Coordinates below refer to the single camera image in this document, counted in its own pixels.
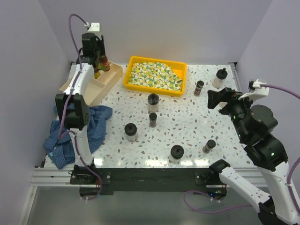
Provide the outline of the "clear shaker jar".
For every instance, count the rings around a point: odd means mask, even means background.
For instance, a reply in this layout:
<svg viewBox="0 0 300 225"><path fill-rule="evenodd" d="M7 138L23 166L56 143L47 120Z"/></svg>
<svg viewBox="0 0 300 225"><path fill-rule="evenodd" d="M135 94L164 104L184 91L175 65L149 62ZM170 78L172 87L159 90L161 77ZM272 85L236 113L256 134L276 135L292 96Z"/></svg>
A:
<svg viewBox="0 0 300 225"><path fill-rule="evenodd" d="M134 123L128 123L124 127L126 139L130 142L136 142L138 139L137 126Z"/></svg>
<svg viewBox="0 0 300 225"><path fill-rule="evenodd" d="M227 70L224 67L223 69L219 69L216 73L214 80L212 81L212 86L215 88L221 88L225 79L227 78Z"/></svg>
<svg viewBox="0 0 300 225"><path fill-rule="evenodd" d="M150 113L156 113L159 107L159 96L155 93L148 95L148 111Z"/></svg>
<svg viewBox="0 0 300 225"><path fill-rule="evenodd" d="M184 149L180 145L174 145L171 148L169 161L173 164L178 164L184 155Z"/></svg>

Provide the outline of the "red sauce bottle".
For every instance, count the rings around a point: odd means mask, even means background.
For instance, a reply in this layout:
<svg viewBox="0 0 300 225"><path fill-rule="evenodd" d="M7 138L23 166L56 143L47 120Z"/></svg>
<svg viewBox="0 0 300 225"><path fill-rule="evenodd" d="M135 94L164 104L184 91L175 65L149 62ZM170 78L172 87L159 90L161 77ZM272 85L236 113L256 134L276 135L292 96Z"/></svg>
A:
<svg viewBox="0 0 300 225"><path fill-rule="evenodd" d="M98 69L103 70L105 72L110 70L110 64L106 55L99 57Z"/></svg>

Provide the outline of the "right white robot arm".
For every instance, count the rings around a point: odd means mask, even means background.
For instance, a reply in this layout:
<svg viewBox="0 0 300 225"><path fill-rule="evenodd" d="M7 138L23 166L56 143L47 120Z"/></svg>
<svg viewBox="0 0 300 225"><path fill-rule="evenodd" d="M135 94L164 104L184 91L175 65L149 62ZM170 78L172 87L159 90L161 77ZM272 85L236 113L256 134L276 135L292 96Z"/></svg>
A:
<svg viewBox="0 0 300 225"><path fill-rule="evenodd" d="M283 144L271 133L278 121L270 108L252 105L268 94L269 88L261 84L245 94L231 88L209 90L208 108L225 103L219 113L230 117L240 143L264 177L269 193L243 178L223 159L209 167L209 179L214 184L223 182L233 188L255 209L262 224L298 225L300 198L293 186L288 156Z"/></svg>

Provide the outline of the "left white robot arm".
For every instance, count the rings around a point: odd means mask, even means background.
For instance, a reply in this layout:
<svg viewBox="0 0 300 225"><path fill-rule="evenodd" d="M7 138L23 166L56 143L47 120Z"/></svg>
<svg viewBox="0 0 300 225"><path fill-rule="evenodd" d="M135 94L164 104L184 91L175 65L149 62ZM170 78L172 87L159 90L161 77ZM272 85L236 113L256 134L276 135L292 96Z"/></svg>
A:
<svg viewBox="0 0 300 225"><path fill-rule="evenodd" d="M60 124L70 135L75 152L75 166L71 178L101 187L101 178L96 172L94 159L90 152L87 126L90 121L89 107L84 94L98 68L101 39L94 33L82 34L82 55L78 55L75 74L62 94L57 94L55 103Z"/></svg>

